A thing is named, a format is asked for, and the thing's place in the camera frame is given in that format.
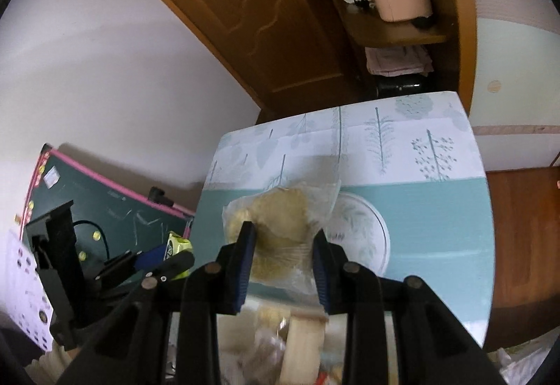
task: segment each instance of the wooden floor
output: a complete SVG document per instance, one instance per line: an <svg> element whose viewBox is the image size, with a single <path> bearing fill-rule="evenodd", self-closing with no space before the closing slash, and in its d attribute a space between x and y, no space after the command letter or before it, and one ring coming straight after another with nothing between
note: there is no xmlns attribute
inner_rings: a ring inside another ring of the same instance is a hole
<svg viewBox="0 0 560 385"><path fill-rule="evenodd" d="M491 351L560 325L560 168L488 173L496 232Z"/></svg>

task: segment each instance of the polka dot on wall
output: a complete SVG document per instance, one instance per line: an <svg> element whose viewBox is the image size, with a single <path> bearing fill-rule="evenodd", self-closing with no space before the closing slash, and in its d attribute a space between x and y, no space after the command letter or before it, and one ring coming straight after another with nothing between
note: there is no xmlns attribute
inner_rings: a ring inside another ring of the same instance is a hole
<svg viewBox="0 0 560 385"><path fill-rule="evenodd" d="M499 80L492 80L488 84L488 91L490 92L498 92L500 89L502 89L502 82Z"/></svg>

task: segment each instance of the screw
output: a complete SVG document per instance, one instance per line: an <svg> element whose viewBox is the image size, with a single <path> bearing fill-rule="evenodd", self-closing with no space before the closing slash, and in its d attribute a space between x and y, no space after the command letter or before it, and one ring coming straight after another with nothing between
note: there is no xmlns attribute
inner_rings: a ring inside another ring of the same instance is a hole
<svg viewBox="0 0 560 385"><path fill-rule="evenodd" d="M142 280L142 289L145 290L152 290L155 289L155 287L158 285L158 280L152 276L150 276L149 278L145 278Z"/></svg>
<svg viewBox="0 0 560 385"><path fill-rule="evenodd" d="M357 273L359 272L359 264L357 264L356 262L346 262L342 269L346 272L346 273Z"/></svg>
<svg viewBox="0 0 560 385"><path fill-rule="evenodd" d="M412 287L413 289L419 289L424 284L424 281L420 279L418 276L408 276L407 278L407 285Z"/></svg>
<svg viewBox="0 0 560 385"><path fill-rule="evenodd" d="M222 266L218 262L210 262L204 265L204 271L209 275L217 275L222 270Z"/></svg>

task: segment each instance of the black cable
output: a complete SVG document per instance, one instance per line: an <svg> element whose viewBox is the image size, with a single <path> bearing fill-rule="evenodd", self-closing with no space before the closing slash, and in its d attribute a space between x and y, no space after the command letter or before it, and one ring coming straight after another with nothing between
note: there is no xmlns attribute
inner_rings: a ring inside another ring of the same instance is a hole
<svg viewBox="0 0 560 385"><path fill-rule="evenodd" d="M97 224L95 224L92 221L86 221L85 219L82 219L80 221L76 221L75 223L72 224L72 226L77 226L77 225L81 225L81 224L89 224L92 225L93 227L95 227L99 233L101 234L101 237L103 239L103 243L105 243L105 253L107 254L107 260L109 260L109 245L107 244L107 237L105 236L105 233L103 233L103 229L101 227L99 227Z"/></svg>

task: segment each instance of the round plate with leaf pattern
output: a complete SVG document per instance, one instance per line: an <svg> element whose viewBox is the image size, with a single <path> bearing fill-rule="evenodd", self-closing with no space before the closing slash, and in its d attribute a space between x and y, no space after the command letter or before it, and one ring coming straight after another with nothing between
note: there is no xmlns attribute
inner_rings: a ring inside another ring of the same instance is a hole
<svg viewBox="0 0 560 385"><path fill-rule="evenodd" d="M363 197L340 192L327 225L327 240L340 244L349 260L383 276L389 263L389 231L381 214Z"/></svg>

